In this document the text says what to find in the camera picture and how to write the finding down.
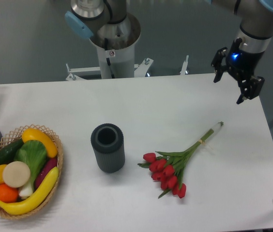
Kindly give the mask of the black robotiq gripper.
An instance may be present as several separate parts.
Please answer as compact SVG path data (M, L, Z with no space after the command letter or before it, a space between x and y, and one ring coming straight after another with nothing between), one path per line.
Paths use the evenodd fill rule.
M215 73L214 83L219 82L226 71L238 82L241 93L237 99L237 104L259 96L265 82L263 77L254 76L255 68L264 52L249 53L241 50L240 45L242 43L242 38L236 39L232 43L229 53L227 47L217 50L211 62ZM226 58L226 65L222 65L224 58Z

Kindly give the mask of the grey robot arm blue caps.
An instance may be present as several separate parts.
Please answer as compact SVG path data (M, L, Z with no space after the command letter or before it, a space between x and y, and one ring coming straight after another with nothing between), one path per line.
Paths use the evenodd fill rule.
M219 49L213 60L214 81L224 73L233 77L240 89L237 103L260 94L264 79L255 68L273 37L273 0L215 0L214 5L241 18L231 48ZM96 47L101 77L134 77L135 45L140 38L140 23L127 12L124 0L73 0L65 13L70 29Z

